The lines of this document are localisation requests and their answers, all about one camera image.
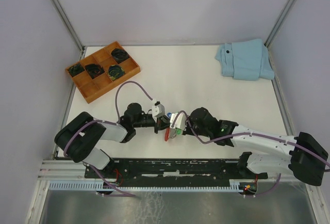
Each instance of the red part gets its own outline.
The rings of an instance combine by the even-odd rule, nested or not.
[[[166,132],[165,132],[165,137],[164,137],[164,140],[165,141],[168,141],[169,140],[169,135],[170,135],[170,128],[168,127],[166,129]]]

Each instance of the wooden tray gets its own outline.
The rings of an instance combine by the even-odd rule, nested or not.
[[[139,65],[131,58],[131,56],[122,63],[118,64],[111,55],[111,52],[116,48],[123,50],[118,42],[113,42],[112,44],[104,47],[103,49],[100,49],[99,51],[96,51],[95,53],[65,69],[87,103],[93,102],[95,99],[101,97],[108,91],[112,90],[116,86],[141,72]],[[82,65],[84,71],[72,77],[69,73],[69,68],[78,63]],[[103,68],[104,73],[97,76],[96,78],[92,78],[85,68],[86,65],[92,63],[100,65]],[[123,76],[117,78],[114,81],[112,81],[107,73],[109,67],[113,65],[119,65],[125,72]]]

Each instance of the white wall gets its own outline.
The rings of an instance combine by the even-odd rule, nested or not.
[[[79,57],[50,0],[0,0],[0,223],[24,223]]]
[[[59,1],[84,45],[133,45],[265,41],[287,0]]]
[[[330,0],[298,0],[271,52],[296,131],[330,152]],[[330,173],[322,189],[330,206]]]

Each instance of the light blue cloth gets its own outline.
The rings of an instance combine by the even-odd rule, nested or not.
[[[274,79],[268,50],[261,39],[226,43],[218,49],[216,60],[221,64],[222,76],[245,81]]]

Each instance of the metal floor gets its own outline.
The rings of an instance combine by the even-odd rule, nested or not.
[[[259,183],[262,192],[271,183]],[[269,195],[137,192],[136,198],[102,198],[90,191],[49,190],[44,224],[310,224],[316,223],[306,187],[283,182]]]

